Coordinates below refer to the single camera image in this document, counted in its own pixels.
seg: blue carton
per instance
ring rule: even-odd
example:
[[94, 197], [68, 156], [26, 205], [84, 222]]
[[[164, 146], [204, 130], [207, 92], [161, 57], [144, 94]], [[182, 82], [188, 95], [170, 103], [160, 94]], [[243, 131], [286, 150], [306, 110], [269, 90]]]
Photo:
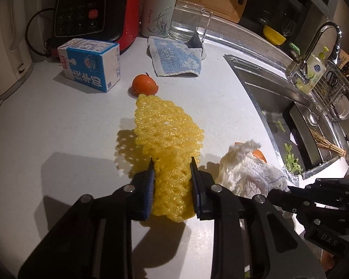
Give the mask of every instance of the blue carton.
[[58, 47], [65, 76], [108, 92], [120, 80], [119, 44], [73, 39]]

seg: faucet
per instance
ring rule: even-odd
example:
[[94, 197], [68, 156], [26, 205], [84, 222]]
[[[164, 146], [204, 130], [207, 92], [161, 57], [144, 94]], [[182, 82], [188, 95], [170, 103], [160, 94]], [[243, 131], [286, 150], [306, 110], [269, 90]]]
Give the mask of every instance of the faucet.
[[341, 30], [338, 25], [336, 25], [334, 22], [327, 22], [324, 23], [315, 34], [312, 42], [310, 43], [310, 46], [308, 50], [306, 51], [305, 56], [295, 65], [291, 73], [287, 76], [288, 80], [291, 81], [293, 84], [297, 83], [297, 79], [301, 79], [304, 84], [309, 83], [308, 78], [308, 58], [313, 53], [313, 50], [315, 46], [317, 45], [320, 37], [322, 34], [328, 29], [334, 27], [336, 29], [336, 42], [332, 49], [332, 52], [330, 56], [327, 59], [326, 66], [330, 66], [332, 69], [338, 69], [339, 65], [339, 56], [340, 56], [340, 43], [341, 43]]

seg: red button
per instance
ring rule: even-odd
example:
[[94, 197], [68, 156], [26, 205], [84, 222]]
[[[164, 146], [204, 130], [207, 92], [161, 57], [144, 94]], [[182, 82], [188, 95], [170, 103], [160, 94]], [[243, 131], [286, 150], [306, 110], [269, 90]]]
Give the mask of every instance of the red button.
[[98, 17], [98, 10], [97, 9], [91, 9], [88, 13], [89, 19], [95, 19]]

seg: black power cord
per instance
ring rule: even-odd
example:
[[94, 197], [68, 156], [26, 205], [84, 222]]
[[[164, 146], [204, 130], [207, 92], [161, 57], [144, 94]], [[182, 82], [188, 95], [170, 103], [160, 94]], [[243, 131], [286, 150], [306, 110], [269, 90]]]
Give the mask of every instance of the black power cord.
[[39, 10], [37, 13], [35, 13], [30, 21], [27, 23], [27, 26], [26, 26], [26, 32], [24, 33], [24, 38], [26, 40], [26, 43], [28, 45], [28, 47], [34, 52], [36, 53], [37, 55], [40, 55], [40, 56], [44, 56], [44, 57], [50, 57], [50, 53], [41, 53], [41, 52], [38, 52], [34, 47], [32, 47], [32, 45], [30, 44], [30, 41], [29, 41], [29, 37], [28, 37], [28, 32], [29, 32], [29, 27], [30, 27], [30, 24], [32, 22], [32, 20], [40, 13], [43, 13], [44, 11], [49, 11], [49, 10], [54, 10], [53, 7], [49, 7], [49, 8], [44, 8], [42, 10]]

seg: mandarin orange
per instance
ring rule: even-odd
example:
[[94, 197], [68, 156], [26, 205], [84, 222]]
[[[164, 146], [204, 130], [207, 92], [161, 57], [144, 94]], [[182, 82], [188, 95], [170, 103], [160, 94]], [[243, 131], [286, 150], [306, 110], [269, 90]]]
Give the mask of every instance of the mandarin orange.
[[155, 81], [146, 73], [137, 75], [132, 82], [133, 90], [138, 94], [144, 94], [146, 96], [153, 96], [158, 92], [158, 85]]
[[262, 152], [259, 149], [252, 151], [252, 155], [267, 163], [265, 156], [262, 154]]

